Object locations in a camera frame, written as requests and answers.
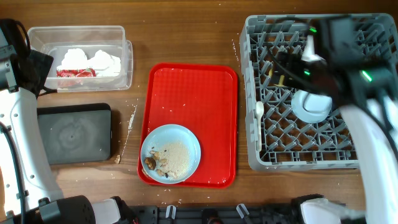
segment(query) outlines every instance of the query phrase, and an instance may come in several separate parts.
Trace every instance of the rice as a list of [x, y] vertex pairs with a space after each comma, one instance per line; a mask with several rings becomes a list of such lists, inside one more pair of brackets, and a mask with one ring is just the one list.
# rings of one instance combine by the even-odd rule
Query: rice
[[189, 168], [189, 151], [182, 141], [164, 144], [159, 150], [160, 160], [167, 162], [158, 169], [167, 173], [170, 179], [180, 179]]

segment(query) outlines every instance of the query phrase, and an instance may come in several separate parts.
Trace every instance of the crumb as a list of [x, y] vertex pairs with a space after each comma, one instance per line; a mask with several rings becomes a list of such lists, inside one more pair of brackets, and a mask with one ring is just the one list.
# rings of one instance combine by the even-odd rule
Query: crumb
[[120, 164], [120, 160], [121, 160], [120, 155], [116, 156], [115, 163], [116, 163], [116, 164]]

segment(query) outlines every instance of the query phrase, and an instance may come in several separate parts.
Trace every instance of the wooden surface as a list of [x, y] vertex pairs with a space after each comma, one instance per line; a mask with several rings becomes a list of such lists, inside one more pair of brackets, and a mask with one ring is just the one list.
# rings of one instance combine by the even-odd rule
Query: wooden surface
[[[178, 200], [182, 199], [179, 206], [210, 206], [237, 205], [242, 202], [249, 205], [287, 202], [293, 197], [319, 193], [331, 200], [346, 203], [350, 208], [365, 208], [358, 170], [275, 173], [251, 170], [244, 125], [246, 105], [243, 77], [238, 67], [240, 62], [234, 55], [233, 43], [239, 46], [238, 33], [242, 31], [245, 18], [250, 15], [387, 12], [396, 18], [394, 1], [13, 2], [19, 4], [0, 3], [0, 16], [20, 20], [27, 29], [34, 26], [121, 25], [126, 30], [127, 39], [133, 43], [134, 79], [129, 90], [59, 93], [39, 98], [40, 107], [105, 102], [111, 106], [113, 119], [116, 120], [113, 123], [113, 136], [117, 136], [113, 141], [115, 150], [109, 161], [52, 167], [65, 197], [86, 195], [95, 202], [118, 195], [129, 205], [164, 206], [162, 202], [178, 205]], [[238, 173], [234, 184], [227, 189], [153, 187], [138, 178], [136, 166], [147, 77], [149, 70], [159, 62], [227, 65], [238, 72]], [[131, 104], [137, 105], [133, 129], [121, 163], [115, 164], [115, 157], [121, 154], [127, 138]], [[3, 190], [0, 190], [0, 203], [4, 203]], [[0, 220], [3, 219], [4, 213], [0, 212]]]

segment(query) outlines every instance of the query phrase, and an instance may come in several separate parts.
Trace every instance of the clear plastic container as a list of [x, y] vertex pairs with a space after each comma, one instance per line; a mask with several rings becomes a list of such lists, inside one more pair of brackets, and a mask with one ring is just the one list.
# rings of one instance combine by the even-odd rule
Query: clear plastic container
[[[126, 90], [132, 83], [132, 45], [121, 26], [33, 27], [27, 32], [32, 49], [54, 58], [45, 86], [58, 91]], [[87, 58], [98, 50], [121, 59], [120, 74], [114, 77], [57, 77], [68, 49], [82, 49]]]

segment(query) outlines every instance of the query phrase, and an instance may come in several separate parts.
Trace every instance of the white spoon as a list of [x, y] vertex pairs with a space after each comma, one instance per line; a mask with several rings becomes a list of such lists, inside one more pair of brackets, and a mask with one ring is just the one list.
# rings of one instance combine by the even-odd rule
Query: white spoon
[[258, 129], [258, 135], [259, 135], [259, 140], [257, 142], [257, 151], [261, 150], [261, 118], [262, 115], [264, 114], [264, 105], [262, 104], [261, 101], [258, 101], [256, 103], [256, 118], [257, 118], [257, 129]]

